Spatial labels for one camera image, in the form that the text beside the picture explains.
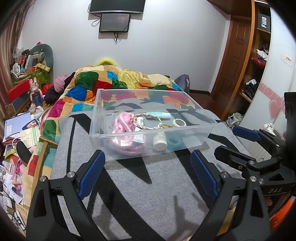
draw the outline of pink hat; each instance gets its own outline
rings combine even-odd
[[[54,90],[57,93],[64,92],[64,86],[65,86],[65,79],[67,79],[70,75],[64,74],[62,77],[56,77],[54,81]]]

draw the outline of gray blanket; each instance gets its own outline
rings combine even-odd
[[[59,120],[62,135],[51,179],[64,177],[68,171],[77,171],[92,156],[94,151],[88,134],[91,116],[91,111],[75,112]],[[196,148],[143,158],[108,160],[83,203],[108,240],[184,240],[194,234],[208,213],[197,190],[190,152],[200,149],[220,171],[241,178],[239,171],[214,157],[216,147],[227,145],[225,139],[228,139],[228,145],[248,155],[231,130],[221,122]],[[63,197],[59,200],[69,230],[79,235]]]

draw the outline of white tape roll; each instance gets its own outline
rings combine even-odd
[[[181,120],[181,119],[174,119],[173,120],[173,126],[175,126],[175,127],[186,126],[186,122],[184,120]]]

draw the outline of wooden floor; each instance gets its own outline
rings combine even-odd
[[[190,93],[190,96],[204,109],[214,112],[217,116],[221,115],[221,111],[217,107],[215,101],[206,94]]]

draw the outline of blue gripper pad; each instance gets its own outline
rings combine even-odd
[[[218,196],[217,180],[214,178],[211,171],[208,169],[207,165],[204,163],[202,159],[205,159],[205,157],[201,154],[199,150],[195,150],[191,153],[190,163],[206,195],[212,197],[215,200],[216,197]]]
[[[91,193],[103,167],[105,165],[105,154],[99,151],[97,156],[94,158],[89,169],[86,171],[85,175],[80,181],[80,191],[78,196],[80,199],[85,198]]]
[[[232,133],[237,137],[241,137],[252,142],[260,141],[260,136],[256,131],[252,131],[241,126],[235,126],[232,129]]]

